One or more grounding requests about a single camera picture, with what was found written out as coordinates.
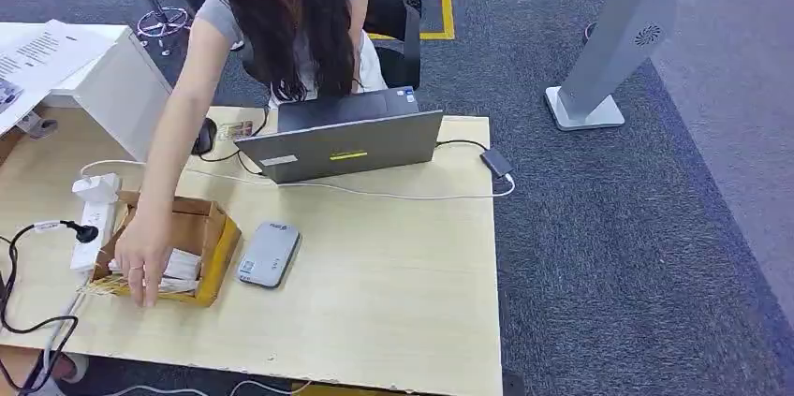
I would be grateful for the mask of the person's right hand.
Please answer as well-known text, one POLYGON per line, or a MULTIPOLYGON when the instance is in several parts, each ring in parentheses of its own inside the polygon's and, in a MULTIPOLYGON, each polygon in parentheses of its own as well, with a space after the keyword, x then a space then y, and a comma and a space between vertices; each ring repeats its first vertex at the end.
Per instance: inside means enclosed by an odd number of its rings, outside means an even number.
POLYGON ((167 266, 170 246, 170 215, 137 213, 115 246, 115 259, 138 306, 152 307, 167 266))

